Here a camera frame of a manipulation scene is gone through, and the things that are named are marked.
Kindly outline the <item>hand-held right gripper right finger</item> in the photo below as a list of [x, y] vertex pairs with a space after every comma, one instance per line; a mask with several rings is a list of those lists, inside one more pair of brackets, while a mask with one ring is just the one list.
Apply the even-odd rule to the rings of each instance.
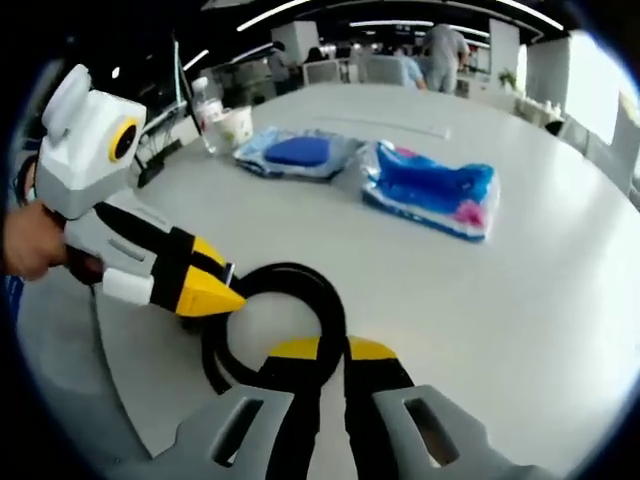
[[493, 448], [484, 424], [430, 385], [416, 385], [387, 346], [350, 336], [345, 427], [359, 479], [551, 479]]

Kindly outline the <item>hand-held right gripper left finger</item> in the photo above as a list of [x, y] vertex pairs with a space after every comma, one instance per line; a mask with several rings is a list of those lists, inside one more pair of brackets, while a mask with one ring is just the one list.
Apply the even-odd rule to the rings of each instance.
[[304, 479], [319, 431], [321, 337], [286, 341], [259, 379], [235, 385], [183, 421], [149, 463], [151, 479]]

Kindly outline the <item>person's left hand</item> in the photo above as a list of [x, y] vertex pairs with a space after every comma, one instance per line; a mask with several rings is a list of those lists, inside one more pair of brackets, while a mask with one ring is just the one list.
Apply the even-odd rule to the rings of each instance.
[[40, 201], [7, 214], [2, 251], [4, 273], [29, 281], [67, 260], [63, 228]]

